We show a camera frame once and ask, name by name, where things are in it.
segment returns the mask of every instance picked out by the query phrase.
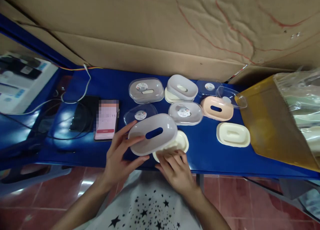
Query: plastic bag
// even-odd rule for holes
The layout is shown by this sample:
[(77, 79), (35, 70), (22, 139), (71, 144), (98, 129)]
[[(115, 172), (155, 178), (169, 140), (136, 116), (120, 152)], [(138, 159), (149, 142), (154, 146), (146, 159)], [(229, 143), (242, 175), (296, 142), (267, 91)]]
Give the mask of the plastic bag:
[(279, 73), (274, 81), (310, 150), (320, 156), (320, 68)]

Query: wire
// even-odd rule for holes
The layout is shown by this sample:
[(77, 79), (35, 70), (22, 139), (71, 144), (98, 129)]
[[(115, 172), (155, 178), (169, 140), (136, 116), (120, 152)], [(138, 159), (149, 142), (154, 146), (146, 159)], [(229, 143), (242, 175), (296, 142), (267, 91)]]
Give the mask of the wire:
[[(57, 67), (59, 68), (62, 68), (64, 70), (68, 70), (68, 71), (82, 71), (82, 70), (86, 70), (85, 68), (76, 68), (76, 69), (72, 69), (72, 68), (64, 68), (64, 67), (61, 67), (59, 65), (56, 65)], [(94, 68), (100, 68), (100, 69), (103, 69), (101, 67), (88, 67), (88, 69), (94, 69)]]
[[(58, 106), (59, 104), (60, 104), (60, 103), (55, 104), (55, 105), (53, 105), (52, 107), (48, 108), (48, 109), (41, 115), (41, 118), (42, 118), (48, 111), (50, 111), (52, 108)], [(86, 113), (89, 111), (88, 108), (87, 108), (87, 106), (85, 106), (85, 105), (82, 104), (81, 102), (78, 102), (78, 104), (80, 104), (81, 106), (83, 106), (83, 107), (86, 109)], [(35, 133), (38, 133), (38, 134), (46, 134), (46, 133), (49, 133), (49, 132), (40, 132), (40, 131), (38, 131), (38, 130), (35, 130), (35, 129), (33, 129), (33, 128), (27, 126), (27, 125), (25, 125), (24, 123), (22, 123), (22, 122), (14, 119), (14, 118), (8, 116), (7, 114), (4, 114), (4, 113), (2, 113), (2, 112), (0, 112), (0, 114), (3, 115), (3, 116), (5, 116), (5, 117), (8, 118), (8, 119), (13, 120), (13, 121), (16, 122), (16, 123), (19, 123), (20, 125), (28, 128), (28, 129), (30, 129), (32, 132), (35, 132)], [(81, 132), (79, 132), (79, 134), (77, 134), (75, 137), (72, 137), (72, 138), (56, 138), (56, 137), (53, 137), (53, 136), (46, 136), (46, 137), (51, 138), (51, 139), (55, 139), (55, 140), (72, 140), (72, 139), (76, 139), (77, 137), (80, 136), (81, 133), (84, 132), (84, 130), (85, 130), (86, 126), (87, 126), (87, 121), (88, 121), (88, 119), (87, 119), (87, 114), (86, 114), (86, 120), (84, 121), (85, 124), (83, 125), (83, 128), (82, 128)]]
[(51, 102), (53, 100), (59, 100), (61, 101), (61, 99), (59, 98), (54, 98), (54, 99), (50, 99), (48, 101), (45, 101), (44, 103), (41, 103), (39, 106), (37, 106), (35, 109), (33, 109), (31, 112), (27, 112), (27, 113), (1, 113), (3, 115), (27, 115), (27, 114), (30, 114), (30, 113), (33, 113), (35, 112), (36, 110), (38, 110), (39, 107), (41, 107), (43, 104), (46, 104), (47, 102)]
[(88, 83), (87, 83), (87, 85), (86, 85), (86, 89), (84, 90), (84, 93), (83, 93), (82, 97), (79, 98), (76, 102), (71, 102), (71, 103), (70, 103), (70, 102), (65, 102), (65, 101), (63, 100), (63, 95), (64, 95), (66, 92), (64, 92), (63, 94), (61, 94), (61, 101), (62, 101), (62, 102), (67, 103), (67, 104), (75, 104), (75, 103), (79, 102), (82, 98), (84, 98), (84, 96), (87, 94), (88, 85), (89, 85), (89, 83), (90, 83), (90, 81), (91, 81), (91, 75), (89, 74), (89, 71), (88, 71), (88, 69), (87, 69), (87, 66), (86, 66), (85, 64), (84, 64), (83, 66), (84, 66), (85, 70), (87, 71), (87, 74), (89, 75), (89, 80), (88, 80)]

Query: cardboard box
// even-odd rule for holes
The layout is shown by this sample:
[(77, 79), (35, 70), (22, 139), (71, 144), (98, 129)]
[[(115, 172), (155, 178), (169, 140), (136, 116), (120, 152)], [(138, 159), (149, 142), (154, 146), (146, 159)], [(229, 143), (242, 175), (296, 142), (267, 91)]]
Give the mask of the cardboard box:
[(264, 157), (320, 172), (306, 139), (274, 82), (274, 75), (241, 92), (248, 107), (241, 109), (254, 151)]

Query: smartphone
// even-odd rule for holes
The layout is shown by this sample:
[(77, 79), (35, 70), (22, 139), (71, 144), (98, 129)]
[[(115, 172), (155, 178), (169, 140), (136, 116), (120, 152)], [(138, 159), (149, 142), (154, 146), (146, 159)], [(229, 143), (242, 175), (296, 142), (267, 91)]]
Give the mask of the smartphone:
[(111, 141), (119, 119), (119, 100), (101, 100), (97, 113), (95, 141)]

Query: pink soap dish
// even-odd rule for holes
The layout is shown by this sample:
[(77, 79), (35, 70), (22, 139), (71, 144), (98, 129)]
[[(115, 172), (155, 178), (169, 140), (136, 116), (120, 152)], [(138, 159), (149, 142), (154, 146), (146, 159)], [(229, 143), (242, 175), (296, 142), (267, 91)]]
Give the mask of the pink soap dish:
[(222, 98), (208, 96), (201, 101), (203, 116), (218, 121), (228, 121), (233, 116), (233, 106), (226, 103)]

